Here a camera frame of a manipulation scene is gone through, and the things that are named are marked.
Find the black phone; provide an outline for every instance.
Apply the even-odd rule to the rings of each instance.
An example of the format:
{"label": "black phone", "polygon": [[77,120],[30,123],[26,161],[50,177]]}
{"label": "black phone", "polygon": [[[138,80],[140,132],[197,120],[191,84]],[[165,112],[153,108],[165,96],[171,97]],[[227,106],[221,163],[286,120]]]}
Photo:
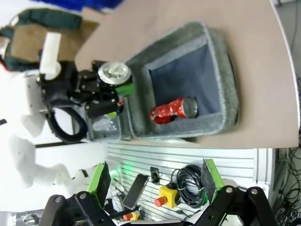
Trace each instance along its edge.
{"label": "black phone", "polygon": [[149,180],[149,176],[138,174],[126,197],[123,200],[123,205],[129,209],[134,209],[145,186]]}

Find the crushed red can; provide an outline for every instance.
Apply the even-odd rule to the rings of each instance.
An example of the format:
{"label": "crushed red can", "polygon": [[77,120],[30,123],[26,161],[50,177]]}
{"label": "crushed red can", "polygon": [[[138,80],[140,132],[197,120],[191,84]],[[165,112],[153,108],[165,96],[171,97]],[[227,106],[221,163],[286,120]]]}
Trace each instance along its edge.
{"label": "crushed red can", "polygon": [[192,97],[181,97],[167,104],[157,106],[150,111],[150,119],[157,124],[170,123],[175,116],[194,118],[198,113],[198,104]]}

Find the white metal slats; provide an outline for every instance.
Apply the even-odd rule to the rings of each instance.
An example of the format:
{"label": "white metal slats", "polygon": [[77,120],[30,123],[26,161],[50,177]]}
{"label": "white metal slats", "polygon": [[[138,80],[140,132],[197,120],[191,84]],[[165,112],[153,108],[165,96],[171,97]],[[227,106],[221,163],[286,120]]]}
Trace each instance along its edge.
{"label": "white metal slats", "polygon": [[[108,161],[120,163],[122,184],[127,190],[139,173],[150,175],[151,166],[159,169],[160,186],[162,186],[169,183],[174,169],[183,168],[188,164],[201,166],[203,158],[212,158],[222,178],[233,179],[242,186],[254,184],[258,178],[262,179],[263,183],[267,181],[266,173],[261,175],[257,170],[267,167],[258,165],[257,158],[260,155],[258,149],[198,149],[108,143],[107,151]],[[160,186],[149,182],[138,202],[143,206],[146,219],[150,220],[152,216],[161,220],[184,219],[185,216],[177,214],[177,210],[183,210],[187,215],[197,211],[184,203],[173,209],[156,207],[153,202],[159,196]],[[115,202],[121,210],[117,198],[115,198]]]}

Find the screw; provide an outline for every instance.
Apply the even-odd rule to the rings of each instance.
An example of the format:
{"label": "screw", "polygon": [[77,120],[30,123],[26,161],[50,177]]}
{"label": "screw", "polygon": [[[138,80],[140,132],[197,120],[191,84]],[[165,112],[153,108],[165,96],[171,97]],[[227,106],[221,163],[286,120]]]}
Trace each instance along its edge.
{"label": "screw", "polygon": [[80,197],[81,199],[84,199],[84,198],[86,197],[86,194],[83,193],[83,194],[81,194],[79,197]]}
{"label": "screw", "polygon": [[226,189],[226,192],[227,192],[227,193],[232,193],[232,192],[233,192],[233,189],[230,188],[230,187],[228,187],[228,188]]}
{"label": "screw", "polygon": [[252,193],[252,194],[257,194],[257,190],[256,190],[256,189],[252,189],[252,190],[251,190],[251,193]]}

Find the red button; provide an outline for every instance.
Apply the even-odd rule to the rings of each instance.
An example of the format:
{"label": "red button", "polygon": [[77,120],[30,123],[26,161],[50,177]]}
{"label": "red button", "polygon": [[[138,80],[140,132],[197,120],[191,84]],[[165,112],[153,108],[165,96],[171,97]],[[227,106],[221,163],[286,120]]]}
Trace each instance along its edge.
{"label": "red button", "polygon": [[160,207],[163,206],[167,202],[167,199],[165,197],[160,197],[155,199],[155,205]]}
{"label": "red button", "polygon": [[123,219],[124,219],[124,220],[130,220],[132,217],[133,217],[133,216],[132,216],[131,213],[126,214],[126,215],[123,215]]}

